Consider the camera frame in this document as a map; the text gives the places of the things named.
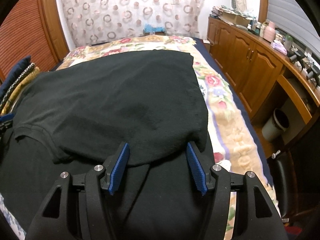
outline cardboard box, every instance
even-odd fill
[[[210,41],[203,40],[204,46],[208,52],[210,52]]]
[[[246,18],[243,18],[242,16],[237,14],[223,12],[222,17],[225,20],[233,23],[234,25],[242,25],[244,27],[247,27],[248,24],[250,24],[250,20],[247,20]]]

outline curtain with circle pattern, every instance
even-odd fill
[[[145,24],[167,35],[198,37],[204,0],[61,0],[77,47],[143,34]]]

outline metal screw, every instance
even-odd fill
[[[276,153],[273,153],[273,154],[271,155],[271,158],[274,160],[274,159],[277,157],[277,155],[279,155],[280,153],[281,153],[280,150],[277,151]]]
[[[212,168],[213,168],[215,171],[221,171],[221,166],[218,165],[218,164],[213,165]]]
[[[64,171],[63,173],[60,174],[60,177],[63,179],[65,179],[68,176],[69,176],[69,172],[67,172],[67,171]]]
[[[253,171],[248,171],[247,175],[250,177],[250,178],[254,178],[256,176],[256,174],[253,172]]]
[[[94,167],[95,171],[102,171],[103,170],[103,166],[102,165],[97,165]]]

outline trash can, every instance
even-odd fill
[[[273,115],[262,128],[263,137],[271,142],[289,128],[289,119],[280,109],[276,108]]]

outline navy cushion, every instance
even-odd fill
[[[15,80],[21,75],[21,73],[30,65],[31,56],[27,56],[21,59],[13,68],[10,70],[7,78],[0,86],[0,101],[8,91],[9,87],[15,82]]]

